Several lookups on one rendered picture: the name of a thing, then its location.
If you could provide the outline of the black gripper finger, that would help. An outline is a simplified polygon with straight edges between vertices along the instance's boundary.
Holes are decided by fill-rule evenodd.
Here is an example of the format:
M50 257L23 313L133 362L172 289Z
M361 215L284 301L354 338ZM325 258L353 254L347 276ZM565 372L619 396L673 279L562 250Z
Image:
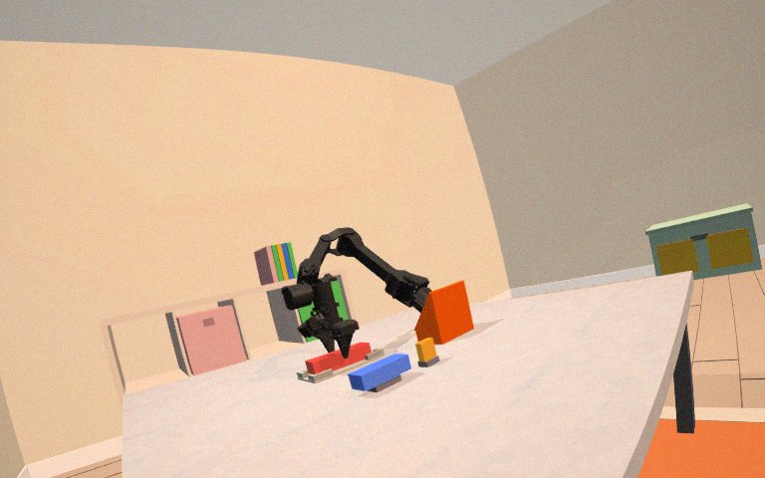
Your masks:
M348 334L342 334L340 336L331 336L333 340L337 341L344 359L347 359L349 357L350 344L351 344L354 333L355 331L350 332Z
M313 334L313 337L319 339L322 342L328 353L335 351L335 340L333 340L331 336L333 336L331 330L320 335Z

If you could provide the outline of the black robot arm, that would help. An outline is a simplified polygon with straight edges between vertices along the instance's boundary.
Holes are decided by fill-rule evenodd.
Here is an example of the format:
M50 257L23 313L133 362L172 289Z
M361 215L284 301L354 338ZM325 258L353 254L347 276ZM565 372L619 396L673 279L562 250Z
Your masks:
M337 241L336 249L331 249L331 242ZM318 278L320 268L327 254L354 257L370 271L382 279L385 291L408 307L414 307L420 313L431 289L429 280L411 274L405 270L396 270L385 260L366 247L362 237L350 227L337 228L329 234L321 235L309 259L303 260L298 269L297 284L282 287L286 307L293 311L312 304L334 300L331 282L338 280L331 274ZM416 287L417 286L417 287ZM311 311L311 318L300 327L303 338L310 338L321 327L328 327L322 313Z

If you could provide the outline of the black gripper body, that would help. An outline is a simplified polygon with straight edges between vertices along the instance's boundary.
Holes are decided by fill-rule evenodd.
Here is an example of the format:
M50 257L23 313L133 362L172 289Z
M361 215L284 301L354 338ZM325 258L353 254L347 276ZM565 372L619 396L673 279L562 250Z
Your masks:
M328 327L321 327L315 332L315 335L320 335L331 330L334 336L340 336L360 328L359 323L356 320L343 321L343 318L339 318L337 306L339 306L339 303L336 303L335 300L314 304L312 311L319 311L319 313L322 313L328 323Z

